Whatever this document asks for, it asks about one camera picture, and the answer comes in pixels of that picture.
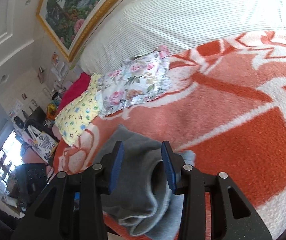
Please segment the yellow cartoon print pillow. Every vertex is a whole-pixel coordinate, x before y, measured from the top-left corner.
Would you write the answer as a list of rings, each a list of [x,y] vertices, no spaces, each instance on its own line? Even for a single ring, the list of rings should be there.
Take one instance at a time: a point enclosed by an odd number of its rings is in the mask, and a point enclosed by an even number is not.
[[[67,104],[55,118],[55,126],[66,144],[72,146],[78,137],[96,118],[102,108],[100,99],[96,96],[99,89],[97,83],[102,75],[93,74],[86,91]]]

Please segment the grey sweat pants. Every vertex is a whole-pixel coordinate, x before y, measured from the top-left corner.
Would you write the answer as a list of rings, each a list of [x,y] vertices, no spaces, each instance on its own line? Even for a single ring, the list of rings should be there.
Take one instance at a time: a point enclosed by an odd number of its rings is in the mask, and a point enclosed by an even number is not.
[[[182,195],[170,190],[161,157],[161,142],[119,125],[95,157],[95,163],[124,145],[118,183],[102,196],[102,208],[131,238],[175,239],[182,216]]]

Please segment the gold framed landscape painting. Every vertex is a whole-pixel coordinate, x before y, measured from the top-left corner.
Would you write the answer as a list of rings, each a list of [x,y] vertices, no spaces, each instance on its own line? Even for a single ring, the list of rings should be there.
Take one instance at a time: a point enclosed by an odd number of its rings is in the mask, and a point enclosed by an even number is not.
[[[86,37],[121,0],[40,0],[36,17],[61,54],[72,62]]]

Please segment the striped white headboard cushion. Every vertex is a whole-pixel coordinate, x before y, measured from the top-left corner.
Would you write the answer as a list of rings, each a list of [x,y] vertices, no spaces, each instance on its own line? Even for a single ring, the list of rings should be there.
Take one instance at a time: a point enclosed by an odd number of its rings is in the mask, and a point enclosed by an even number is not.
[[[124,0],[95,29],[79,61],[105,73],[166,46],[171,54],[234,34],[286,30],[286,0]]]

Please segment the orange white patterned blanket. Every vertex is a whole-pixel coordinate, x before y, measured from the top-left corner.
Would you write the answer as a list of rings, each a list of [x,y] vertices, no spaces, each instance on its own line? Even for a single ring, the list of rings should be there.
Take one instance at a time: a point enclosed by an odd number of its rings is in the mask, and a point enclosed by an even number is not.
[[[286,231],[286,30],[251,31],[170,58],[159,98],[95,118],[59,143],[56,172],[89,167],[119,125],[196,154],[202,172],[228,173],[273,239]]]

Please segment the red pillow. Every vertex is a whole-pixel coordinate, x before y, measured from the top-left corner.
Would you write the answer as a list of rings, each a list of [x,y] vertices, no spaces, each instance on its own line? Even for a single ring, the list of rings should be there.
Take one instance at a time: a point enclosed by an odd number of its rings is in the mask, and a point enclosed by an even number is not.
[[[82,73],[80,77],[65,91],[58,107],[58,113],[64,109],[70,102],[79,97],[87,90],[91,77]]]

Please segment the floral print pillow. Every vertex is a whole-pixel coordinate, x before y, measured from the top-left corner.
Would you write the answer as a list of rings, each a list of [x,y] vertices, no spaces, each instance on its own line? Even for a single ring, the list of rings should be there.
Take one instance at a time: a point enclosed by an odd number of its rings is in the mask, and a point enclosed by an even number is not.
[[[99,116],[105,117],[162,96],[171,86],[169,68],[166,46],[123,60],[119,69],[104,74],[98,81]]]

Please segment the printed white tote bag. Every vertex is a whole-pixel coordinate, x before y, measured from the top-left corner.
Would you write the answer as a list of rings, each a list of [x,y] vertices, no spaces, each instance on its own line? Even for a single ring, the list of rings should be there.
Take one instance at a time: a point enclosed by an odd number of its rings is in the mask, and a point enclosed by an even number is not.
[[[37,155],[46,163],[54,154],[58,142],[46,132],[39,131],[34,126],[29,125],[22,132],[23,140],[37,153]]]

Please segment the black device with dials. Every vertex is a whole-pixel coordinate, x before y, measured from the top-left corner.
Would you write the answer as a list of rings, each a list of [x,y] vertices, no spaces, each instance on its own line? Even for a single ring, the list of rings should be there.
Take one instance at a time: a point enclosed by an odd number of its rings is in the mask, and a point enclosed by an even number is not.
[[[25,202],[32,203],[47,185],[46,165],[22,164],[15,172],[20,196]]]

